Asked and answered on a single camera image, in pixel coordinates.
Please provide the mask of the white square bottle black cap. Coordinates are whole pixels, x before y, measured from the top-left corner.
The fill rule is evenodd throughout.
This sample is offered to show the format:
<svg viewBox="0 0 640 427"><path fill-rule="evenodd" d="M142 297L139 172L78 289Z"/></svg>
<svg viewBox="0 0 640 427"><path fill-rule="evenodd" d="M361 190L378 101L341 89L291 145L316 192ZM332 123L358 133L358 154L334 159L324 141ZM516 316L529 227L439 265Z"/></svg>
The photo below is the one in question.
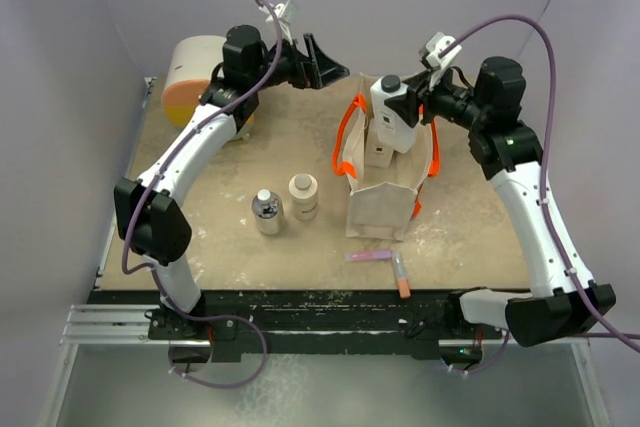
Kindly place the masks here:
<svg viewBox="0 0 640 427"><path fill-rule="evenodd" d="M364 163L368 167L388 168L393 157L393 149L384 144L380 138L376 122L372 120L368 126L364 152Z"/></svg>

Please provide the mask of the canvas bag with orange handles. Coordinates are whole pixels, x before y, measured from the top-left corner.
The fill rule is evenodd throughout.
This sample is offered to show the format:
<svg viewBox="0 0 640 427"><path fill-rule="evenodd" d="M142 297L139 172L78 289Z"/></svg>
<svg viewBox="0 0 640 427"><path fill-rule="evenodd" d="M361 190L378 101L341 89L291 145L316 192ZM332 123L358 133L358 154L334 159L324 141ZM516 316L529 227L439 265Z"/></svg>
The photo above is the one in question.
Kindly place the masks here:
<svg viewBox="0 0 640 427"><path fill-rule="evenodd" d="M347 179L346 235L402 241L422 208L421 189L440 171L438 132L433 123L419 124L415 144L407 153L393 153L388 168L366 166L368 126L374 120L370 88L376 80L364 74L356 79L331 163L334 174Z"/></svg>

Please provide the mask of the cream bottle with round cap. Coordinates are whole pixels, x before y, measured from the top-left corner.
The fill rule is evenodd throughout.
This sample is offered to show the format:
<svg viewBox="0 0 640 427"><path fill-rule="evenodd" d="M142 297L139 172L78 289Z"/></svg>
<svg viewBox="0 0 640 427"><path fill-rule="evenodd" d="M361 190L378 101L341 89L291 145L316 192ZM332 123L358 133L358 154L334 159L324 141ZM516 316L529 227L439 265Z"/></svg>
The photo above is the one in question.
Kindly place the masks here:
<svg viewBox="0 0 640 427"><path fill-rule="evenodd" d="M294 175L289 181L293 215L301 221L313 219L318 211L318 182L307 173Z"/></svg>

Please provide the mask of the silver bottle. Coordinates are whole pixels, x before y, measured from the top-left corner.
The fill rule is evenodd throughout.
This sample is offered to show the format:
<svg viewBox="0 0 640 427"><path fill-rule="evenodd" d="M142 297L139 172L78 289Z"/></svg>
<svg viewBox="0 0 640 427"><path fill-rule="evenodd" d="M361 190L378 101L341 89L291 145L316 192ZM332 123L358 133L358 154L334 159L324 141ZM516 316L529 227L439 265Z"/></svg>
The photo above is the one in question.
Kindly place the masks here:
<svg viewBox="0 0 640 427"><path fill-rule="evenodd" d="M264 235L277 235L283 225L281 198L269 189L261 189L252 200L256 226Z"/></svg>

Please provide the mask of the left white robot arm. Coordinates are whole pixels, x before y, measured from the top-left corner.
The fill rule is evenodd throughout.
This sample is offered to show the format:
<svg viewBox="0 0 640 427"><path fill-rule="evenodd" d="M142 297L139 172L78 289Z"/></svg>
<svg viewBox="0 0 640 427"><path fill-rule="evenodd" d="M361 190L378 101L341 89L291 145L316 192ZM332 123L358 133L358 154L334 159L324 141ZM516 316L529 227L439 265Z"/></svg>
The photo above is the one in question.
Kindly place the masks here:
<svg viewBox="0 0 640 427"><path fill-rule="evenodd" d="M285 21L276 22L274 29L272 46L253 26L230 29L222 59L177 139L152 167L134 180L119 180L114 189L124 252L142 257L161 302L173 311L171 328L184 339L201 335L207 318L186 257L192 230L182 205L193 183L209 160L239 135L263 89L285 83L319 90L349 75L318 47L312 34L295 39ZM387 75L355 95L331 157L333 173L349 182L349 223L356 225L359 214L372 212L373 226L388 237L418 215L420 191L441 165L437 129L424 120L421 106L400 112L386 105L407 90L400 78Z"/></svg>

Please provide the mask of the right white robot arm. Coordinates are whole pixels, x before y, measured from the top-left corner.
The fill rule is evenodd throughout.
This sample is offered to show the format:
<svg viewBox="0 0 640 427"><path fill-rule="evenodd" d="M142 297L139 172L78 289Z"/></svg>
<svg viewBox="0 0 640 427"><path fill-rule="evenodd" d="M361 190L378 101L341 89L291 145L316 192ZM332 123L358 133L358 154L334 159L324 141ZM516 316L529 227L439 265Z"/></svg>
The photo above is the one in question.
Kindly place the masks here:
<svg viewBox="0 0 640 427"><path fill-rule="evenodd" d="M521 65L490 57L475 84L437 70L420 97L428 119L441 117L468 132L468 145L498 194L517 235L529 275L526 294L474 288L445 313L446 330L467 338L480 324L505 329L522 347L586 333L616 303L614 289L598 283L571 241L542 170L543 148L520 120L526 88Z"/></svg>

